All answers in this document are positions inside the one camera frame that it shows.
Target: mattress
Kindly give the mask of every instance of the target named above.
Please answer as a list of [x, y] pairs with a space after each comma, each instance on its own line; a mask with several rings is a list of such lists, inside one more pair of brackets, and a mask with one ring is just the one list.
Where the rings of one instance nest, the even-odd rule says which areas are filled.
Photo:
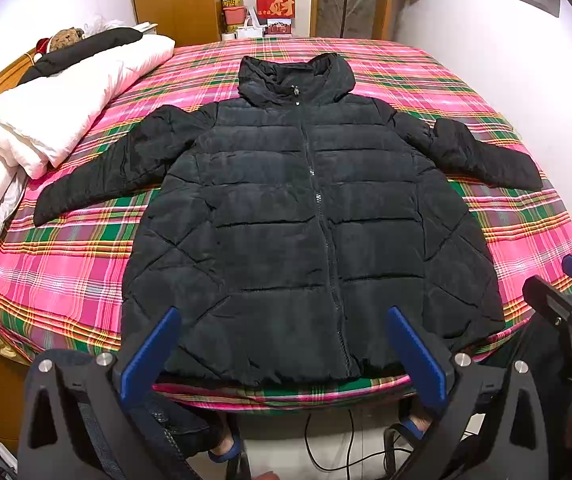
[[[354, 92], [383, 99], [429, 123], [449, 117], [467, 124], [477, 139], [526, 152], [512, 126], [461, 79], [425, 52], [370, 40], [284, 38], [239, 40], [188, 46], [114, 99], [57, 170], [29, 183], [0, 240], [0, 332], [32, 360], [49, 348], [91, 354], [120, 346], [122, 275], [132, 241], [157, 188], [72, 211], [41, 228], [32, 223], [40, 191], [108, 149], [138, 121], [163, 104], [191, 111], [237, 93], [242, 56], [278, 62], [304, 61], [338, 52], [354, 70]], [[482, 226], [492, 253], [504, 308], [505, 326], [470, 352], [482, 359], [528, 321], [524, 280], [539, 274], [572, 293], [561, 259], [572, 254], [572, 221], [542, 173], [540, 192], [490, 188], [449, 175], [453, 188]], [[156, 389], [173, 399], [218, 410], [291, 410], [342, 404], [408, 393], [407, 376], [360, 379], [343, 384], [291, 388], [207, 388], [204, 384], [162, 383]]]

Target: white comforter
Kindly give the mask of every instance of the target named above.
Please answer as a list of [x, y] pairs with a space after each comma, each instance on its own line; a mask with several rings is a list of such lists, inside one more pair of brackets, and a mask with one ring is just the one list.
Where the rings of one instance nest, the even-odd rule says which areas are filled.
[[0, 155], [31, 178], [55, 168], [89, 130], [106, 103], [173, 55], [175, 41], [147, 34], [100, 52], [50, 77], [0, 94]]

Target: floor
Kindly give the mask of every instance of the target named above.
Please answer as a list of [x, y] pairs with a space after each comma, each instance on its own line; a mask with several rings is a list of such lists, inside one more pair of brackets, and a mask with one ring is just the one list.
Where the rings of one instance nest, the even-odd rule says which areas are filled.
[[[355, 436], [351, 462], [384, 449], [384, 429], [397, 421], [397, 405], [370, 405], [351, 408]], [[311, 462], [304, 443], [307, 413], [284, 415], [242, 415], [240, 431], [245, 441], [253, 476], [272, 471], [281, 480], [343, 480], [346, 470], [323, 472]], [[468, 431], [478, 433], [483, 417], [475, 415]], [[308, 441], [313, 456], [325, 468], [345, 466], [351, 440], [348, 409], [333, 408], [312, 412]], [[401, 440], [399, 447], [406, 447]], [[397, 463], [406, 457], [397, 452]], [[206, 454], [189, 460], [204, 480], [223, 480], [226, 466], [212, 463]], [[384, 474], [383, 455], [351, 466], [351, 480], [374, 480]]]

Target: zipper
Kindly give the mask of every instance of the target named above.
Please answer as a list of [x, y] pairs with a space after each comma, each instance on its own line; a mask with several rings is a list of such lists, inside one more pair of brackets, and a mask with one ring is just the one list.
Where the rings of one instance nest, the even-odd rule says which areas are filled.
[[[297, 96], [299, 95], [299, 89], [294, 86], [294, 94]], [[329, 228], [325, 219], [325, 215], [323, 214], [322, 203], [323, 198], [321, 194], [321, 190], [319, 188], [319, 183], [317, 182], [317, 178], [315, 176], [315, 168], [313, 166], [313, 159], [312, 154], [310, 152], [310, 143], [308, 140], [308, 134], [306, 133], [306, 129], [304, 128], [304, 121], [301, 118], [301, 112], [297, 114], [297, 118], [299, 119], [299, 129], [301, 130], [301, 134], [304, 137], [304, 155], [306, 156], [306, 163], [308, 165], [308, 173], [310, 174], [310, 181], [313, 186], [313, 190], [315, 192], [315, 202], [317, 204], [317, 218], [319, 218], [319, 225], [322, 230], [323, 234], [323, 243], [325, 244], [325, 251], [326, 251], [326, 260], [328, 263], [328, 283], [330, 285], [330, 292], [331, 297], [333, 298], [333, 303], [335, 304], [335, 311], [337, 313], [337, 336], [339, 338], [339, 345], [341, 346], [341, 352], [343, 354], [343, 359], [346, 364], [346, 370], [350, 371], [351, 369], [351, 361], [348, 358], [348, 352], [346, 351], [346, 343], [343, 339], [343, 334], [341, 333], [341, 325], [343, 320], [343, 308], [341, 306], [341, 300], [339, 299], [338, 294], [338, 287], [335, 285], [336, 281], [338, 280], [337, 277], [337, 266], [335, 262], [335, 258], [333, 257], [333, 248], [329, 242]]]

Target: red box with chinese characters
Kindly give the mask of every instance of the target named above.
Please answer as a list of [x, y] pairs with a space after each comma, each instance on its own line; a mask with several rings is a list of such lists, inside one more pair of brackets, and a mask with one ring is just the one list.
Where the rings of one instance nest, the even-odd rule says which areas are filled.
[[295, 0], [257, 0], [258, 18], [294, 18]]

